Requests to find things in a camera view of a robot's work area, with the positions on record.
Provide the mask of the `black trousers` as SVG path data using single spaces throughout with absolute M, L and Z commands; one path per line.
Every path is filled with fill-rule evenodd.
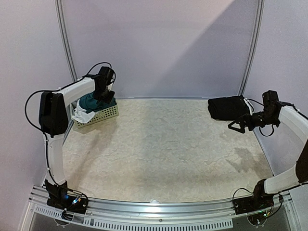
M 215 120 L 234 121 L 240 116 L 250 114 L 249 106 L 242 95 L 214 98 L 207 102 L 210 116 Z

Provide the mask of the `teal green garment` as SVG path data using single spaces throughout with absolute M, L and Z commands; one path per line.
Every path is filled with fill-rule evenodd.
M 110 103 L 105 103 L 97 101 L 93 93 L 86 94 L 79 99 L 79 106 L 85 109 L 86 113 L 98 112 L 115 105 L 117 105 L 115 98 L 113 98 Z

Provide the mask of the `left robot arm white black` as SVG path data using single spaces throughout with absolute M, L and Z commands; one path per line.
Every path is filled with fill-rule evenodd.
M 40 97 L 38 121 L 45 138 L 46 166 L 49 184 L 63 187 L 66 183 L 63 167 L 63 141 L 68 128 L 66 107 L 88 93 L 94 99 L 110 103 L 115 92 L 109 86 L 116 74 L 87 74 L 65 87 L 57 90 L 44 90 Z

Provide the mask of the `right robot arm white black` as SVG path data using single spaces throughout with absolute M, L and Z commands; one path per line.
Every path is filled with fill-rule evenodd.
M 259 210 L 268 197 L 296 188 L 308 182 L 308 118 L 292 103 L 279 100 L 278 93 L 269 90 L 262 95 L 263 109 L 232 121 L 228 128 L 239 133 L 262 129 L 266 125 L 278 128 L 268 144 L 268 157 L 274 176 L 260 180 L 249 206 Z

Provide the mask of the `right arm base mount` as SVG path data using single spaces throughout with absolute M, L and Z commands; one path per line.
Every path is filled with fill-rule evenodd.
M 235 199 L 239 190 L 247 191 L 251 196 Z M 283 196 L 278 193 L 279 207 L 274 210 L 274 194 L 265 193 L 265 179 L 260 180 L 251 192 L 246 188 L 237 189 L 232 196 L 232 204 L 235 214 L 246 214 L 248 222 L 255 226 L 263 226 L 267 219 L 275 215 L 284 203 Z

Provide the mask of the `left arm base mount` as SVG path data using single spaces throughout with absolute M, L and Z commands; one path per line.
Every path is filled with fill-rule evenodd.
M 72 221 L 75 213 L 86 214 L 89 199 L 84 193 L 69 189 L 67 182 L 58 186 L 45 180 L 44 184 L 48 192 L 47 205 L 62 210 L 61 219 Z

